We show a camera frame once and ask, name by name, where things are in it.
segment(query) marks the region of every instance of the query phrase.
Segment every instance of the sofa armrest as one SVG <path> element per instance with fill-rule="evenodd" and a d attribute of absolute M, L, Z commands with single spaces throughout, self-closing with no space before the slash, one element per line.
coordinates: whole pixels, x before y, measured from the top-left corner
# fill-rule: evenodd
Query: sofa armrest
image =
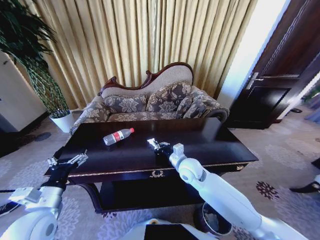
<path fill-rule="evenodd" d="M 205 105 L 205 111 L 201 115 L 201 118 L 218 118 L 221 123 L 226 121 L 229 116 L 229 109 L 222 106 L 215 99 L 210 97 L 205 91 L 200 90 L 199 88 L 192 86 L 191 88 L 192 99 L 199 99 Z"/>
<path fill-rule="evenodd" d="M 102 97 L 100 99 L 95 97 L 92 102 L 88 104 L 83 110 L 83 113 L 75 121 L 70 129 L 70 134 L 73 135 L 80 124 L 83 123 L 103 123 L 106 122 L 111 114 L 109 108 L 103 103 Z"/>

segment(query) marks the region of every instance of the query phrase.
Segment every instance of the sofa backrest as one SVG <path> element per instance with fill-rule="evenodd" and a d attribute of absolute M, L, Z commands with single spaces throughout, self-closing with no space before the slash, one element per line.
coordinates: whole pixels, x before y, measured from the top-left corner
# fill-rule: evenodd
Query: sofa backrest
<path fill-rule="evenodd" d="M 187 81 L 192 85 L 194 78 L 192 68 L 184 62 L 171 63 L 158 73 L 146 71 L 146 74 L 146 80 L 138 87 L 122 86 L 116 82 L 116 77 L 113 77 L 102 87 L 98 95 L 105 98 L 110 95 L 134 96 L 146 94 L 150 97 L 151 94 L 160 88 L 174 82 Z"/>

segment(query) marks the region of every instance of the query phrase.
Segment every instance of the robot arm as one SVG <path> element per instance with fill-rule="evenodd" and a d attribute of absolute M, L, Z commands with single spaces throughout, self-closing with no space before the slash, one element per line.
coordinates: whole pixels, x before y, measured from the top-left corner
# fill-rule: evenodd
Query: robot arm
<path fill-rule="evenodd" d="M 53 240 L 57 219 L 62 209 L 62 194 L 66 190 L 68 175 L 87 160 L 86 153 L 79 154 L 68 162 L 57 163 L 48 159 L 51 168 L 49 180 L 38 190 L 34 187 L 16 189 L 9 199 L 25 205 L 30 213 L 20 217 L 3 233 L 0 240 Z"/>
<path fill-rule="evenodd" d="M 184 146 L 148 140 L 157 155 L 167 156 L 181 179 L 192 185 L 199 195 L 231 224 L 246 229 L 261 240 L 306 240 L 302 234 L 281 220 L 259 214 L 246 196 L 217 174 L 207 171 L 198 160 L 187 158 Z"/>

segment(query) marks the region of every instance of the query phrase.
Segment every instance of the floral sofa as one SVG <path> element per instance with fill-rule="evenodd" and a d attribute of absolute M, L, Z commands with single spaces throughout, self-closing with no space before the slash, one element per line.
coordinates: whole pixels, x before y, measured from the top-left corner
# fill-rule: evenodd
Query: floral sofa
<path fill-rule="evenodd" d="M 82 123 L 218 118 L 224 122 L 229 110 L 205 91 L 193 86 L 192 68 L 183 62 L 167 65 L 158 73 L 146 71 L 141 86 L 125 87 L 112 77 L 83 110 L 70 129 Z"/>

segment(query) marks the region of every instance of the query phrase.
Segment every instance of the patterned carpet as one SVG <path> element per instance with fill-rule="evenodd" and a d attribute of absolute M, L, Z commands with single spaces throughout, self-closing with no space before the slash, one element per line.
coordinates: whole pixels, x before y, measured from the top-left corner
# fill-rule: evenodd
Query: patterned carpet
<path fill-rule="evenodd" d="M 290 112 L 269 129 L 234 129 L 237 136 L 260 161 L 241 172 L 227 173 L 223 178 L 245 194 L 261 214 L 280 218 L 310 240 L 320 236 L 320 194 L 299 194 L 290 187 L 310 183 L 320 170 L 310 164 L 320 157 L 320 125 L 304 120 L 310 110 Z M 30 133 L 28 144 L 0 158 L 0 189 L 38 187 L 48 168 L 46 159 L 63 146 L 69 135 L 62 133 L 48 118 Z M 0 206 L 9 195 L 0 193 Z M 57 240 L 115 240 L 136 223 L 159 218 L 193 225 L 197 206 L 164 207 L 96 214 L 88 194 L 79 186 L 69 186 L 63 194 L 63 210 L 58 220 Z M 24 213 L 19 207 L 0 217 L 0 234 Z M 243 229 L 234 228 L 223 240 L 252 240 Z"/>

